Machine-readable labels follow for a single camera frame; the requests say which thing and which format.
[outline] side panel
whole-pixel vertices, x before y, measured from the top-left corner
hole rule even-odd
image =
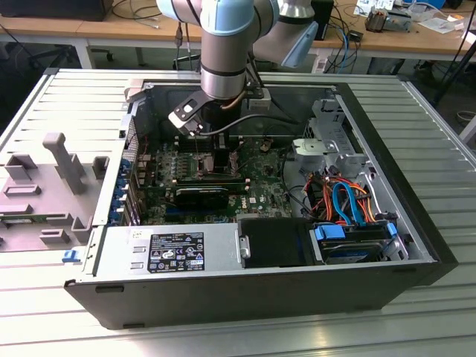
[[[108,329],[205,324],[381,309],[430,274],[429,264],[113,284],[66,283]]]
[[[361,133],[365,142],[369,145],[370,151],[379,163],[411,224],[415,227],[431,256],[439,261],[439,263],[435,263],[438,269],[435,270],[434,274],[418,284],[431,285],[456,268],[457,260],[350,87],[347,84],[339,84],[338,92],[344,99],[349,111],[346,112],[347,117],[351,116],[355,121],[356,126],[354,128]]]

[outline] black box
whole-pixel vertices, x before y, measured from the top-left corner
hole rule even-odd
[[[315,34],[315,39],[322,41],[326,36],[330,14],[334,7],[334,0],[312,0],[311,5],[314,9],[314,21],[319,25],[318,32]]]
[[[0,0],[3,17],[103,21],[114,0]]]

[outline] wooden table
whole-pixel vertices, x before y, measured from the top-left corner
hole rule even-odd
[[[344,21],[350,28],[362,32],[358,55],[360,57],[387,57],[418,60],[452,60],[461,41],[461,32],[440,34],[418,24],[412,24],[410,33],[386,31],[371,33],[365,30],[362,16],[354,16],[353,4],[356,0],[337,0]],[[152,6],[155,0],[134,0],[134,8]],[[465,1],[459,10],[469,11],[472,1]],[[131,16],[127,3],[116,11],[125,16]],[[140,12],[142,16],[152,15],[157,10],[146,9]],[[143,23],[128,19],[120,19],[109,14],[103,22],[87,22],[79,20],[59,19],[7,19],[0,17],[4,25],[20,42],[54,43],[73,45],[77,49],[83,68],[93,68],[90,46],[118,46],[134,48],[175,48],[174,38],[177,22],[165,16],[159,16],[159,29],[146,26]],[[201,31],[196,26],[190,26],[190,41],[192,48],[200,48]],[[0,41],[11,41],[11,38],[0,29]],[[315,55],[314,72],[322,71],[327,57],[337,53],[342,46],[336,31],[330,28],[324,41],[315,41],[310,53]],[[462,55],[469,48],[463,46]]]

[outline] blue clip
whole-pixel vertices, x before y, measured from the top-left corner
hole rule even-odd
[[[112,202],[111,202],[111,208],[113,210],[115,210],[116,208],[121,208],[122,207],[122,202],[117,200],[117,199],[113,199]]]
[[[127,185],[127,181],[124,178],[118,178],[116,181],[116,187],[124,188]]]
[[[115,188],[113,195],[115,198],[120,198],[124,196],[124,191],[122,191],[120,188]]]
[[[74,249],[65,251],[65,255],[63,255],[61,260],[63,263],[78,263],[81,261],[81,259],[77,257],[77,251]]]
[[[109,218],[112,221],[120,221],[120,214],[118,212],[111,211],[109,212]]]
[[[350,221],[350,218],[347,217],[347,215],[344,212],[342,212],[341,208],[339,207],[340,205],[339,205],[339,202],[338,202],[337,194],[338,194],[340,186],[343,186],[345,188],[345,190],[347,191],[347,194],[349,195],[350,209],[352,210],[352,215],[354,216],[354,221],[356,221],[356,223],[358,225],[365,225],[365,221],[362,219],[362,215],[358,211],[357,202],[356,202],[356,198],[354,196],[354,192],[352,192],[352,188],[344,182],[338,182],[337,184],[334,185],[334,188],[332,189],[332,203],[334,204],[335,211],[339,214],[339,216],[342,217],[342,219],[348,225],[352,224],[352,222]]]
[[[122,158],[120,160],[120,165],[124,166],[126,169],[129,169],[131,167],[131,161],[126,160],[125,158]]]
[[[392,238],[398,234],[396,227],[393,223],[387,223],[387,229],[388,229],[388,233],[390,233]]]
[[[314,233],[318,240],[345,239],[344,229],[340,225],[320,225]]]

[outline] gray plastic part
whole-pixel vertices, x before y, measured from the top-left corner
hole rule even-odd
[[[6,186],[3,193],[6,197],[38,196],[42,192],[37,184],[17,184]]]
[[[77,168],[74,166],[65,148],[65,141],[66,137],[62,132],[49,132],[43,139],[43,146],[53,154],[71,192],[74,195],[80,195],[85,191],[86,187],[81,182]]]
[[[86,244],[89,241],[89,236],[91,235],[92,230],[92,218],[93,216],[89,217],[89,221],[86,227],[83,225],[83,223],[78,217],[74,219],[73,226],[71,227],[71,232],[72,234],[74,234],[78,242]]]
[[[81,178],[87,190],[82,195],[74,195],[66,180],[58,176],[54,164],[38,164],[37,170],[30,170],[31,177],[29,184],[37,184],[41,187],[41,194],[34,196],[7,196],[4,194],[5,187],[16,187],[17,184],[11,177],[7,177],[4,187],[0,190],[0,206],[10,205],[30,205],[33,213],[37,215],[48,215],[51,213],[69,213],[72,216],[68,225],[49,225],[48,223],[25,223],[9,225],[8,229],[1,229],[0,236],[5,239],[6,244],[0,246],[1,251],[38,251],[49,247],[38,239],[42,229],[62,228],[65,230],[71,241],[56,245],[58,249],[71,249],[82,245],[71,232],[71,225],[75,217],[79,217],[85,225],[90,216],[94,215],[97,199],[100,195],[102,181],[98,181],[92,169],[92,159],[84,164],[85,176]]]
[[[26,170],[38,168],[29,155],[12,155],[10,160],[7,162],[7,166],[9,165],[21,165]]]
[[[80,163],[79,158],[77,157],[76,154],[72,154],[70,156],[71,156],[71,163],[73,164],[73,167],[76,170],[76,173],[79,175],[79,177],[83,177],[86,173],[84,171],[84,167]]]
[[[62,225],[70,225],[73,222],[73,217],[70,213],[51,213],[51,214],[63,214],[63,217],[48,217],[46,222],[54,227]]]
[[[39,238],[45,244],[69,243],[69,237],[64,229],[43,229]]]
[[[92,170],[94,171],[94,174],[96,175],[96,179],[104,180],[108,163],[109,163],[108,156],[96,156],[94,158],[94,161],[92,162]]]
[[[29,205],[0,205],[1,214],[30,214],[33,208]]]
[[[12,155],[5,165],[5,169],[15,182],[31,181],[28,170],[36,169],[36,165],[29,155]]]
[[[27,170],[21,165],[8,165],[5,166],[6,171],[15,182],[19,181],[31,181],[31,177],[28,175]]]

